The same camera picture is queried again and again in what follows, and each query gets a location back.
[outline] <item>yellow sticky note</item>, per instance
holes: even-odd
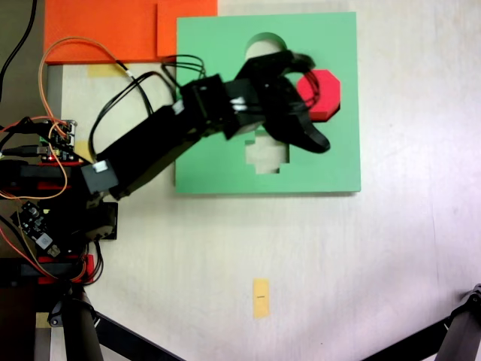
[[[125,75],[124,70],[117,64],[91,64],[87,66],[87,77],[124,77]]]
[[[79,156],[82,156],[83,158],[89,160],[90,162],[93,162],[92,157],[90,156],[90,152],[89,152],[89,142],[88,141],[75,141],[74,151]]]
[[[267,317],[269,311],[269,280],[254,278],[253,287],[254,318]]]

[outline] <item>green board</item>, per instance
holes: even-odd
[[[278,35],[288,49],[305,53],[316,68],[330,70],[342,83],[340,111],[316,127],[331,142],[325,154],[289,146],[289,163],[278,174],[256,174],[246,161],[251,132],[230,141],[213,135],[176,162],[179,193],[312,193],[361,190],[358,124],[358,70],[355,13],[198,17],[177,21],[177,52],[200,56],[207,75],[233,80],[246,61],[248,44],[262,33]],[[192,73],[180,71],[180,83]]]

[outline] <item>red block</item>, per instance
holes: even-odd
[[[310,109],[313,122],[327,122],[340,109],[340,81],[329,70],[313,70],[319,81],[320,99]],[[313,90],[306,77],[298,82],[298,92],[304,101],[313,97]]]

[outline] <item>orange foam sheet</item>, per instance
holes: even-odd
[[[157,56],[177,53],[178,17],[216,17],[217,0],[158,0]]]
[[[155,62],[159,54],[175,53],[178,17],[216,15],[217,0],[45,0],[44,50],[61,38],[85,36],[124,62]],[[47,58],[49,64],[111,61],[98,48],[75,42]]]

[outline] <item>wire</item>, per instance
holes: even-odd
[[[15,47],[14,51],[12,51],[10,56],[5,61],[4,65],[2,66],[2,70],[0,71],[0,102],[2,101],[3,79],[4,79],[4,76],[5,76],[5,73],[7,72],[8,66],[10,65],[12,60],[14,60],[14,57],[20,51],[20,48],[23,46],[23,44],[27,40],[28,36],[30,35],[30,32],[31,32],[32,27],[33,27],[33,22],[35,21],[36,12],[37,12],[37,0],[33,0],[32,1],[32,11],[30,13],[30,20],[29,20],[29,24],[27,25],[27,29],[25,30],[25,33],[23,34],[23,37],[20,39],[20,42]]]
[[[94,125],[92,129],[90,130],[89,134],[89,152],[90,156],[94,161],[97,160],[97,153],[95,152],[94,144],[93,144],[93,138],[95,131],[101,122],[101,120],[105,117],[105,115],[122,99],[124,99],[135,87],[138,86],[138,84],[142,83],[144,80],[148,79],[149,77],[152,76],[157,76],[162,79],[162,81],[166,82],[166,79],[162,76],[162,74],[158,73],[157,71],[148,71],[147,73],[143,73],[141,76],[137,78],[136,83],[130,83],[124,90],[120,91],[118,94],[116,94],[100,111],[99,115],[97,116],[97,120],[94,122]]]
[[[0,235],[3,237],[3,239],[10,245],[10,247],[12,247],[15,252],[17,252],[20,256],[22,256],[24,259],[26,259],[27,261],[29,261],[29,263],[33,266],[33,268],[35,268],[37,271],[39,271],[41,274],[49,277],[48,275],[44,274],[44,271],[42,271],[41,268],[39,268],[30,258],[28,258],[24,253],[22,253],[21,250],[19,250],[18,248],[15,247],[15,245],[10,241],[10,239],[8,239],[8,237],[4,234],[3,232],[3,229],[0,228]]]
[[[47,49],[47,51],[45,51],[45,53],[42,56],[42,59],[40,61],[40,66],[38,67],[38,91],[40,93],[41,101],[42,101],[42,104],[44,105],[45,111],[52,118],[53,118],[53,112],[52,112],[52,109],[50,108],[50,106],[48,104],[47,97],[45,96],[45,91],[44,91],[43,72],[44,72],[45,61],[46,61],[47,57],[49,56],[49,54],[52,52],[52,50],[54,50],[56,47],[58,47],[59,45],[64,44],[64,43],[75,42],[75,41],[76,42],[83,42],[83,43],[87,43],[87,44],[92,44],[92,45],[100,48],[105,53],[107,53],[107,55],[110,58],[112,58],[114,60],[114,62],[116,64],[118,64],[126,72],[127,76],[129,76],[131,79],[135,79],[134,76],[132,75],[132,73],[127,69],[127,67],[119,59],[117,59],[114,56],[114,54],[106,46],[104,46],[102,43],[100,43],[100,42],[98,42],[94,39],[86,38],[86,37],[83,37],[83,36],[68,36],[66,38],[59,39],[58,41],[51,44],[49,46],[49,48]],[[149,99],[147,98],[147,95],[145,94],[144,90],[141,91],[141,95],[144,98],[144,101],[146,102],[147,113],[150,114],[150,112],[152,110],[152,105],[149,103]]]
[[[23,238],[20,237],[20,233],[18,233],[17,228],[15,228],[10,222],[8,222],[2,215],[0,215],[0,222],[5,224],[14,234],[15,238],[18,240],[18,242],[22,245],[23,249],[25,252],[28,251],[29,246],[24,242]]]
[[[95,264],[93,273],[83,282],[84,286],[90,286],[94,284],[100,279],[102,273],[104,273],[104,257],[102,256],[100,243],[98,241],[94,241],[94,245],[97,251],[97,263]]]
[[[200,62],[200,64],[197,64],[197,63],[194,63],[194,62],[178,62],[177,58],[182,58],[182,57],[196,59]],[[201,79],[202,77],[206,76],[204,60],[202,60],[198,56],[188,55],[188,54],[177,54],[177,55],[166,56],[164,59],[170,59],[170,58],[175,58],[175,60],[170,61],[170,62],[162,62],[160,66],[161,66],[162,70],[164,71],[164,73],[167,74],[167,77],[169,78],[169,80],[175,85],[175,89],[181,88],[181,85],[172,76],[172,74],[167,70],[167,67],[184,68],[184,69],[197,71],[199,73],[198,79]]]
[[[48,138],[49,138],[49,139],[52,138],[52,131],[53,131],[54,128],[55,128],[55,124],[53,124],[52,127],[50,128],[50,131],[49,131],[49,133],[48,133]],[[8,194],[5,194],[5,192],[2,192],[2,191],[0,191],[0,196],[2,196],[3,198],[6,198],[6,199],[37,199],[37,200],[44,200],[44,199],[53,199],[53,198],[56,198],[56,197],[60,196],[62,193],[64,193],[65,190],[67,189],[67,185],[68,185],[67,173],[66,173],[66,171],[65,171],[65,168],[63,168],[63,165],[62,165],[62,163],[60,162],[59,158],[57,157],[57,155],[56,155],[55,152],[53,151],[53,147],[52,147],[52,144],[51,144],[51,143],[49,144],[49,147],[50,147],[50,151],[51,151],[53,157],[55,158],[55,160],[56,160],[57,163],[59,164],[59,167],[60,167],[60,169],[62,170],[62,173],[63,173],[64,178],[65,178],[65,183],[64,183],[64,186],[63,186],[62,190],[60,190],[60,192],[58,192],[57,194],[54,194],[53,196],[48,196],[48,197],[9,196]]]

